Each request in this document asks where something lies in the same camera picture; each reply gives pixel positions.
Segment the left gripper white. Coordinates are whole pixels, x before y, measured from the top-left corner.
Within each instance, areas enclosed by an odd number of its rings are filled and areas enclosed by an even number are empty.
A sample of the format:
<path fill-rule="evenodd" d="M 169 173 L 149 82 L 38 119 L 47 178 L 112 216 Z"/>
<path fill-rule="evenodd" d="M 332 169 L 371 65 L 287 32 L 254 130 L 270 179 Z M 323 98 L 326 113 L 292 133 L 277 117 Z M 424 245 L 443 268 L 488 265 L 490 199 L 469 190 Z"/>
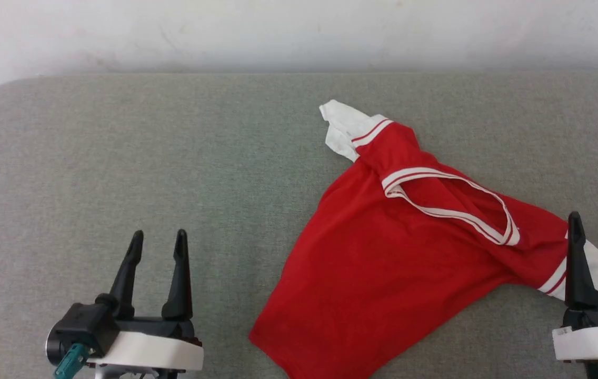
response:
<path fill-rule="evenodd" d="M 95 298 L 106 305 L 115 319 L 135 316 L 133 291 L 141 261 L 144 233 L 135 231 L 109 293 Z M 116 321 L 120 332 L 111 349 L 100 358 L 90 357 L 89 367 L 127 372 L 188 372 L 203 369 L 204 348 L 196 337 L 193 317 L 190 258 L 185 230 L 178 230 L 173 253 L 175 267 L 171 289 L 161 317 L 137 317 Z"/>

